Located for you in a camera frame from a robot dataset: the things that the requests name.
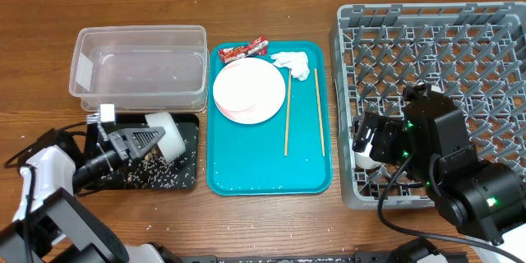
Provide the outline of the white cup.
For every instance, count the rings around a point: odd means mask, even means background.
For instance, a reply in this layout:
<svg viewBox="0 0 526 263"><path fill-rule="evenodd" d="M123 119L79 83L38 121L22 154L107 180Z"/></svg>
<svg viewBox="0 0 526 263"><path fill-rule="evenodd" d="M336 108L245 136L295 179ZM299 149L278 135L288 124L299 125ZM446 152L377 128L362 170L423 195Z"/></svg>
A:
<svg viewBox="0 0 526 263"><path fill-rule="evenodd" d="M381 165L381 162L371 159L365 152L355 152L354 161L357 167L365 170L374 169Z"/></svg>

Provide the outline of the grey bowl with food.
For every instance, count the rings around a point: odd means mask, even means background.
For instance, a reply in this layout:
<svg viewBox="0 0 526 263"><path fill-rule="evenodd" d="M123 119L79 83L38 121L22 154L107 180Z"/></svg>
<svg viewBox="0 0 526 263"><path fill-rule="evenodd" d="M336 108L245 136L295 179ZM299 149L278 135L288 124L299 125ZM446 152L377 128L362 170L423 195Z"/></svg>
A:
<svg viewBox="0 0 526 263"><path fill-rule="evenodd" d="M149 127L162 127L164 135L157 146L168 163L173 162L186 152L186 146L172 116L167 112L146 114Z"/></svg>

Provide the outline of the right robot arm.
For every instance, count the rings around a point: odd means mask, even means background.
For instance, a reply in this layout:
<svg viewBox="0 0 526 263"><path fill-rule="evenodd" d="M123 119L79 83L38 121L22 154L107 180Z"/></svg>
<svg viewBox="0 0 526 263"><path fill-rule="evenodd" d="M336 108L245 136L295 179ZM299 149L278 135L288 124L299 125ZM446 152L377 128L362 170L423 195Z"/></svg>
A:
<svg viewBox="0 0 526 263"><path fill-rule="evenodd" d="M525 183L503 163L481 160L468 136L462 110L433 85L410 85L402 94L403 118L365 112L354 123L353 152L397 170L381 193L377 214L388 228L416 238L414 247L392 255L415 261L433 240L471 246L488 262L525 260ZM458 236L395 225L383 205L401 175L424 187L439 215Z"/></svg>

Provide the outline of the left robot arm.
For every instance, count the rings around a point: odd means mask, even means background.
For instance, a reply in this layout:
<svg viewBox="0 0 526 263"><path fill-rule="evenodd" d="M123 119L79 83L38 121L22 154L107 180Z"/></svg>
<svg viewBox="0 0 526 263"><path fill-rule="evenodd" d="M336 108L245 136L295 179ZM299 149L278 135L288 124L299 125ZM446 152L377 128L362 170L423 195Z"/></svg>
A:
<svg viewBox="0 0 526 263"><path fill-rule="evenodd" d="M24 179L21 204L1 232L7 262L41 262L64 238L71 241L56 262L175 262L155 243L124 245L75 195L121 167L136 164L164 138L162 127L90 127L85 148L70 127L51 129L14 155Z"/></svg>

